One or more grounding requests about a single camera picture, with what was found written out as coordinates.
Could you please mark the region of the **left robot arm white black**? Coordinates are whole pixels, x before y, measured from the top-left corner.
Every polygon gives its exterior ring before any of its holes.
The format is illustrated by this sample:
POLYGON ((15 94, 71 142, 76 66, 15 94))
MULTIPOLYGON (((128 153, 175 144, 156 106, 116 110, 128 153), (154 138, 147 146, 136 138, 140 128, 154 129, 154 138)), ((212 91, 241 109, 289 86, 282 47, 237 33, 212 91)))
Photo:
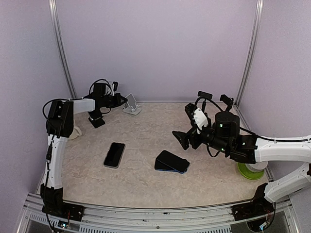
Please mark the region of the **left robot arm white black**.
POLYGON ((95 81, 88 95, 78 99, 53 99, 49 112, 44 114, 48 135, 46 167, 40 195, 43 199, 43 211, 51 215, 63 216, 68 211, 68 205, 63 201, 63 185, 61 169, 64 150, 69 137, 74 131, 74 116, 88 113, 88 120, 94 128, 105 124, 102 108, 111 110, 127 103, 127 98, 117 92, 118 82, 105 79, 95 81))

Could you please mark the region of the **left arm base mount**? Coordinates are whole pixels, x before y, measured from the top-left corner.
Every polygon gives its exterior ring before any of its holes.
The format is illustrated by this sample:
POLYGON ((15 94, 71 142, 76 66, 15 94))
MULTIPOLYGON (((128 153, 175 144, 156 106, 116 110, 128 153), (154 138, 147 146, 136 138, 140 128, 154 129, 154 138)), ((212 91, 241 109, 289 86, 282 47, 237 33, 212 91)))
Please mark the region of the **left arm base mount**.
POLYGON ((61 210, 48 209, 46 206, 42 207, 42 212, 46 214, 78 222, 82 221, 84 210, 85 207, 82 205, 71 204, 67 202, 64 202, 61 210))

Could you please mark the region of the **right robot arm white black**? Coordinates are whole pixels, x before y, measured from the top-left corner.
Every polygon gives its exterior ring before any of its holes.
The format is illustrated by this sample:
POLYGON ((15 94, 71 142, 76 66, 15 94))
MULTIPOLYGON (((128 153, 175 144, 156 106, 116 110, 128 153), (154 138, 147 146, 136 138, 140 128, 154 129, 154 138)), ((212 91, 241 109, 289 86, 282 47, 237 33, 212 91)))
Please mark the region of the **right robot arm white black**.
POLYGON ((253 201, 248 205, 252 215, 258 216, 268 202, 301 190, 311 184, 311 137, 265 138, 255 133, 240 134, 240 118, 228 111, 218 112, 214 123, 207 114, 196 109, 190 117, 192 128, 188 132, 174 131, 173 135, 184 150, 197 149, 205 144, 224 153, 241 164, 258 164, 269 161, 299 161, 302 166, 271 183, 259 186, 253 201))

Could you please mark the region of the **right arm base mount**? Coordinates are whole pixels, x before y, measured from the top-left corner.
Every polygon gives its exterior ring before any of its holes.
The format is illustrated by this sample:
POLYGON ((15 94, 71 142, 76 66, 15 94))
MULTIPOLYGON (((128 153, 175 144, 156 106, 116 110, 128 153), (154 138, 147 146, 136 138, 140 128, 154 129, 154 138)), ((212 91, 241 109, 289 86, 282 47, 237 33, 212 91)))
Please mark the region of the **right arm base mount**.
POLYGON ((231 207, 235 221, 262 216, 274 211, 274 204, 244 203, 231 207))

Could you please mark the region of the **white folding phone stand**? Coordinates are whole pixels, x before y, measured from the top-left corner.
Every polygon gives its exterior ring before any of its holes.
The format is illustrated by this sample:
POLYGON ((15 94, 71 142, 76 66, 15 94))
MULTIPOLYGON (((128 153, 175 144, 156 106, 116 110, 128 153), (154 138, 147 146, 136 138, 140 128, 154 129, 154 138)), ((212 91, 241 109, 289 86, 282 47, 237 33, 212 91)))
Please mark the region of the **white folding phone stand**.
POLYGON ((141 112, 140 106, 137 104, 137 101, 132 93, 126 96, 127 102, 123 107, 123 112, 131 115, 138 115, 141 112))

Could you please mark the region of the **black folding phone stand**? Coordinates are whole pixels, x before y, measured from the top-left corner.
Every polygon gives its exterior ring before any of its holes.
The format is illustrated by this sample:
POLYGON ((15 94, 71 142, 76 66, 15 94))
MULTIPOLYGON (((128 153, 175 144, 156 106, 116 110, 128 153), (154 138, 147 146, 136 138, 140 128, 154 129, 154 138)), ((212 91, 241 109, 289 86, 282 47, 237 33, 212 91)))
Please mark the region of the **black folding phone stand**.
POLYGON ((105 124, 105 121, 103 120, 103 114, 101 113, 100 110, 94 110, 92 112, 89 112, 88 114, 89 114, 88 120, 95 129, 105 124))

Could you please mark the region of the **black phone silver case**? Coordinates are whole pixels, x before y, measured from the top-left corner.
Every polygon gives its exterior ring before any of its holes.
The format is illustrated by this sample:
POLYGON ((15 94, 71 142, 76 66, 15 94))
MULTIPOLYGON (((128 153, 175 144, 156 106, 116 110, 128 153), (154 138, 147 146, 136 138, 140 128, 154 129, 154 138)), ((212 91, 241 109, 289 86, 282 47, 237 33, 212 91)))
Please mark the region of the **black phone silver case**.
POLYGON ((104 166, 118 168, 125 149, 124 143, 113 142, 104 160, 104 166))

